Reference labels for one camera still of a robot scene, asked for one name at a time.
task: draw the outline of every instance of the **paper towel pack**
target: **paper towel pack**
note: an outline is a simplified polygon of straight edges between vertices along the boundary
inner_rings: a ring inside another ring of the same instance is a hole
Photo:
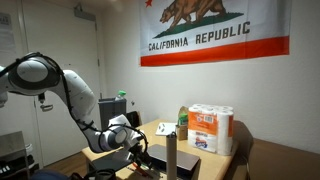
[[[220,155],[230,155],[233,108],[194,104],[188,110],[188,144]]]

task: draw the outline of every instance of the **door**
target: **door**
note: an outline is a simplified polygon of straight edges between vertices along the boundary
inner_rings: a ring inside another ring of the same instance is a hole
[[[45,1],[22,3],[29,51],[51,57],[62,69],[74,70],[97,97],[100,81],[95,22],[75,17],[73,9]],[[41,104],[35,101],[44,166],[88,146],[63,101],[52,92],[45,95],[44,105],[53,105],[51,111],[43,112]],[[91,114],[97,125],[98,108],[96,105]]]

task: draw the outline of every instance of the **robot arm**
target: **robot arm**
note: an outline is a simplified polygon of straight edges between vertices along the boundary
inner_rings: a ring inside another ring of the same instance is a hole
[[[150,165],[145,135],[132,128],[125,116],[111,119],[105,131],[97,129],[90,118],[96,104],[95,96],[75,72],[61,70],[55,61],[40,53],[28,54],[6,68],[0,66],[0,107],[8,99],[7,92],[37,96],[46,91],[54,92],[66,104],[93,152],[101,153],[123,146],[132,153],[133,161]],[[145,141],[144,151],[139,144],[142,139]]]

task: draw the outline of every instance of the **red star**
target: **red star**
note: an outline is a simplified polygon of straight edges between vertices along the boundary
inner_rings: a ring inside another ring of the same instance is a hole
[[[152,3],[152,0],[147,0],[147,1],[146,1],[146,7],[148,7],[148,6],[152,6],[152,4],[151,4],[151,3]]]

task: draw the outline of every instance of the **red stripe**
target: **red stripe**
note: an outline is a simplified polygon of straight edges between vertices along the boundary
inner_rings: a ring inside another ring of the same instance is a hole
[[[141,57],[141,66],[163,66],[240,60],[289,54],[289,36],[262,39],[201,50]]]

